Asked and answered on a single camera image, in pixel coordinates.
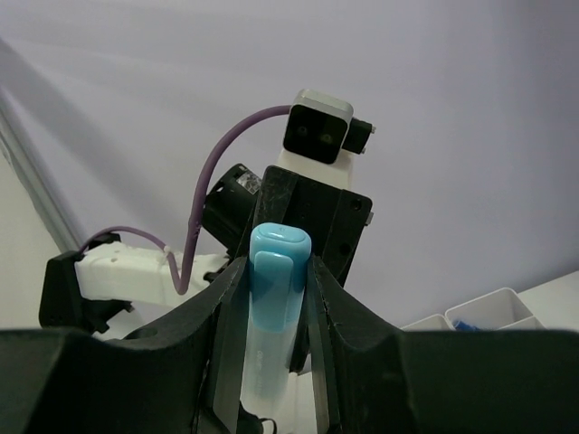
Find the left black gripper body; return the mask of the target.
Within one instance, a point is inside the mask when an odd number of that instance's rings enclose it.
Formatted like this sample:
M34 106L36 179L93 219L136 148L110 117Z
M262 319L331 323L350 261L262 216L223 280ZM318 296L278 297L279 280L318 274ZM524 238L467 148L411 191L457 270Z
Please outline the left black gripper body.
M346 283L356 248L372 220L373 202L359 193L270 165L248 220L248 229L275 222L300 228L340 284Z

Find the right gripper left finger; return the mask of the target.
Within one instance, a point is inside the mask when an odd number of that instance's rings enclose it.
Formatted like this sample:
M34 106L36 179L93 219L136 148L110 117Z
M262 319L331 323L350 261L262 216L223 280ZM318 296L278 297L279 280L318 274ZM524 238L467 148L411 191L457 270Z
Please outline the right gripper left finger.
M246 258L123 340L70 328L1 334L4 433L233 433L248 319Z

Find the blue highlighter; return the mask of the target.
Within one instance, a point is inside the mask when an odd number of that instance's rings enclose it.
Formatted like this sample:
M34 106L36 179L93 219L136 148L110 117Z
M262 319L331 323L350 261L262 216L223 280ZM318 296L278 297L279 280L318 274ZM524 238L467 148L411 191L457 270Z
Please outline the blue highlighter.
M265 222L252 230L241 401L263 418L277 413L288 387L311 249L299 228Z

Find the aluminium side rail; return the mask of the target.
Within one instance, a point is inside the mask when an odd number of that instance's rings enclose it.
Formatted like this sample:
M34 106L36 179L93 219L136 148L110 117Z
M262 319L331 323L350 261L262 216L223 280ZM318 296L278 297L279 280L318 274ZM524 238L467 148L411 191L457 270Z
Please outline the aluminium side rail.
M1 152L32 200L34 209L59 250L77 250L82 244L80 235L57 200L55 191L43 177L43 171L36 163L33 153L18 136L16 128L10 123L3 109Z

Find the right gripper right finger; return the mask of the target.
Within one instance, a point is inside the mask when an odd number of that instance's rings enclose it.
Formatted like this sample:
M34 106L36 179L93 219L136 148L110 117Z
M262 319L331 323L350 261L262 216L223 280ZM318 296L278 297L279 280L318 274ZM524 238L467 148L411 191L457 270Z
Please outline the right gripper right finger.
M575 433L578 335L406 332L308 264L320 433Z

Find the light blue eraser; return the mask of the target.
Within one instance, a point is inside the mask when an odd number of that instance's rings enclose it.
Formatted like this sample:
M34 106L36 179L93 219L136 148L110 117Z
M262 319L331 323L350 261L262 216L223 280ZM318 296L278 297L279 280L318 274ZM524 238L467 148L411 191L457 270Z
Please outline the light blue eraser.
M298 322L312 241L302 229L265 222L250 239L252 322L281 333Z

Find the white divided organizer tray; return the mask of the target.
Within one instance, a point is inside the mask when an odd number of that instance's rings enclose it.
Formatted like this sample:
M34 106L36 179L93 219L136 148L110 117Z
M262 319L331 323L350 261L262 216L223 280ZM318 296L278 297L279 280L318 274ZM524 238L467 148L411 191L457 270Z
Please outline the white divided organizer tray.
M545 327L511 288L501 288L403 327L404 331L457 331L462 320L478 331L541 330Z

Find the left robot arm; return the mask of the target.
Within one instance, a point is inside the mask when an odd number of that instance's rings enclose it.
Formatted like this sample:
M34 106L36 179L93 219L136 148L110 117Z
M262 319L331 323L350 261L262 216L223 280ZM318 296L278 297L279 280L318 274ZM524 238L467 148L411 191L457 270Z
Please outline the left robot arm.
M215 280L247 253L252 227L278 222L301 228L312 239L339 283L346 281L362 232L372 219L369 198L271 166L260 179L245 165L231 167L205 200L202 224L226 251L194 260L189 297ZM41 327L74 327L105 333L108 322L135 302L177 307L176 293L162 250L130 247L117 233L99 235L82 251L48 261L39 322Z

